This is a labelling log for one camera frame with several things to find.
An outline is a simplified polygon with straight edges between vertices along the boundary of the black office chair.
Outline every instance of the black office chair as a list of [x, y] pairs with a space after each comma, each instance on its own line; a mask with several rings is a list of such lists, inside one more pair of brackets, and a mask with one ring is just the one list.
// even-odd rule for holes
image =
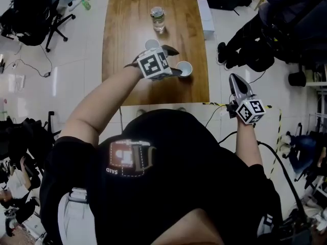
[[70, 14], [61, 19], [62, 15], [57, 12], [59, 0], [54, 3], [52, 0], [48, 1], [49, 5], [42, 13], [33, 14], [33, 12], [26, 13], [13, 8], [8, 9], [0, 18], [2, 35], [13, 33], [25, 45], [36, 46], [42, 44], [49, 34], [45, 47], [47, 52], [50, 52], [49, 43], [54, 32], [63, 37], [64, 42], [67, 42], [68, 38], [58, 30], [58, 27], [70, 18], [75, 19], [76, 16]]
[[[52, 133], [51, 116], [54, 112], [48, 113], [48, 122], [42, 126], [42, 122], [33, 119], [25, 119], [22, 124], [14, 125], [7, 129], [9, 134], [8, 153], [10, 160], [20, 169], [20, 159], [25, 156], [25, 164], [30, 168], [31, 173], [35, 173], [35, 167], [43, 175], [44, 161], [48, 156], [53, 144], [55, 143], [54, 136], [60, 131]], [[27, 150], [34, 157], [32, 159], [26, 155]]]
[[68, 38], [65, 37], [59, 30], [58, 30], [58, 27], [60, 25], [62, 25], [64, 22], [66, 22], [68, 19], [75, 19], [76, 16], [73, 15], [73, 14], [70, 14], [69, 16], [65, 17], [64, 19], [61, 19], [62, 15], [59, 14], [57, 12], [57, 7], [58, 7], [58, 4], [59, 4], [59, 0], [56, 0], [50, 7], [49, 7], [49, 19], [51, 19], [51, 24], [50, 24], [50, 33], [49, 33], [49, 37], [48, 37], [48, 40], [46, 42], [46, 47], [45, 47], [45, 50], [46, 52], [50, 52], [50, 49], [48, 48], [49, 46], [49, 43], [51, 41], [51, 38], [53, 36], [53, 33], [54, 32], [57, 32], [62, 38], [63, 38], [63, 41], [64, 42], [67, 42], [68, 41]]

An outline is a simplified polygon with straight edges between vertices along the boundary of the white sneaker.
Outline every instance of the white sneaker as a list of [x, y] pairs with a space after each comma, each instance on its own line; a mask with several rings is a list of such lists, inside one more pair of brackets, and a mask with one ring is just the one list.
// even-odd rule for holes
[[281, 136], [281, 142], [286, 143], [286, 144], [291, 144], [291, 137], [284, 134]]
[[80, 3], [82, 2], [82, 0], [73, 0], [72, 1], [72, 5], [68, 6], [68, 10], [72, 11], [75, 9], [76, 6], [78, 6]]

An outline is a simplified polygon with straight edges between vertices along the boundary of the white cup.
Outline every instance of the white cup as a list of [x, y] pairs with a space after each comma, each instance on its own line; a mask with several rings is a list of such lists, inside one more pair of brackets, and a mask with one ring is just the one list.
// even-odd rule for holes
[[176, 65], [176, 69], [180, 69], [183, 73], [179, 77], [188, 77], [193, 71], [193, 67], [189, 62], [181, 61]]
[[152, 48], [158, 48], [160, 46], [160, 43], [155, 39], [150, 39], [145, 42], [145, 49], [150, 50]]

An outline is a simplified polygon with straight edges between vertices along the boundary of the hand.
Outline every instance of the hand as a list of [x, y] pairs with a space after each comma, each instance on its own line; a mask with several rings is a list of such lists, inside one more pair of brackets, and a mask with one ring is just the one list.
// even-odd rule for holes
[[24, 167], [24, 162], [25, 162], [26, 158], [25, 157], [22, 157], [20, 159], [20, 167]]

